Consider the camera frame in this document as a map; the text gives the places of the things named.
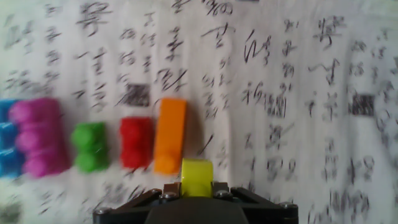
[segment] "paper sheet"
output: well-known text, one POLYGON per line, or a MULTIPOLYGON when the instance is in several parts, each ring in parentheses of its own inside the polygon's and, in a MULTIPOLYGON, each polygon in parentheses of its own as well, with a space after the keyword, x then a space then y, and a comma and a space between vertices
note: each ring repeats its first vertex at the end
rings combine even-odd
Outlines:
POLYGON ((395 223, 397 4, 3 0, 1 97, 58 98, 66 138, 105 121, 113 163, 1 179, 0 223, 92 223, 178 179, 118 164, 119 119, 156 119, 165 96, 188 100, 184 156, 216 180, 296 203, 300 223, 395 223))

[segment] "plastic block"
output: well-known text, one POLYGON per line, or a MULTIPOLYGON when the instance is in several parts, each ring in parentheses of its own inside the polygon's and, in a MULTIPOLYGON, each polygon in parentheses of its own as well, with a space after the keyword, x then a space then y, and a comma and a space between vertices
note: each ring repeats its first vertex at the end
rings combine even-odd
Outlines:
POLYGON ((24 156, 16 146, 17 127, 8 118, 10 107, 17 100, 0 100, 0 177, 15 178, 22 174, 24 156))
POLYGON ((208 160, 182 159, 182 197, 213 197, 213 164, 208 160))
POLYGON ((70 168, 57 100, 19 101, 11 107, 9 119, 19 128, 16 146, 26 158, 24 172, 39 178, 70 168))
POLYGON ((119 133, 122 141, 120 160, 125 168, 148 167, 152 159, 154 128, 146 117, 123 118, 119 133))
POLYGON ((78 151, 75 165, 82 172, 104 170, 109 167, 105 123, 80 123, 72 133, 72 143, 78 151))
POLYGON ((180 171, 186 109, 185 100, 162 99, 155 137, 154 172, 177 174, 180 171))
POLYGON ((14 99, 1 99, 0 100, 0 123, 10 122, 8 118, 8 112, 11 106, 16 103, 14 99))

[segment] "magenta toy block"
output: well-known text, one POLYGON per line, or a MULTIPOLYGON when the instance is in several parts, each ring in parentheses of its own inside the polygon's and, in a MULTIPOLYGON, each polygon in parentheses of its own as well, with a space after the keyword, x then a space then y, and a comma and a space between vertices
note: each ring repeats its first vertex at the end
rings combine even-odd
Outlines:
POLYGON ((9 111, 9 119, 19 128, 16 146, 25 154, 24 172, 39 178, 70 168, 57 100, 17 102, 9 111))

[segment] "orange toy block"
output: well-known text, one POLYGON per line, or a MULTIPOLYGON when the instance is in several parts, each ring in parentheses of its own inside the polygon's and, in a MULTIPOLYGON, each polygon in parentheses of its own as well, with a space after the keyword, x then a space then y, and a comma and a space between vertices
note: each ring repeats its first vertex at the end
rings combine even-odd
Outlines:
POLYGON ((187 101, 163 98, 155 137, 154 172, 180 171, 187 101))

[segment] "screw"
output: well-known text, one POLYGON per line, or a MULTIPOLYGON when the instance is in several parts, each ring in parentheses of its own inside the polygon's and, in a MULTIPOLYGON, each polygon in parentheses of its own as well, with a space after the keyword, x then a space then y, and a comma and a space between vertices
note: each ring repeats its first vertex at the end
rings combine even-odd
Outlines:
POLYGON ((279 205, 282 206, 282 208, 284 208, 284 209, 297 207, 297 205, 290 203, 290 202, 281 202, 281 203, 279 203, 279 205))
POLYGON ((227 190, 219 190, 216 192, 216 197, 218 198, 232 197, 232 194, 227 190))
POLYGON ((153 194, 162 193, 162 190, 159 190, 159 189, 152 189, 151 192, 152 192, 153 194))
POLYGON ((164 194, 159 196, 160 199, 166 199, 166 200, 174 199, 176 197, 177 194, 174 192, 165 192, 164 194))
POLYGON ((112 210, 112 208, 103 207, 103 208, 96 209, 95 213, 97 215, 103 215, 103 214, 109 213, 111 210, 112 210))

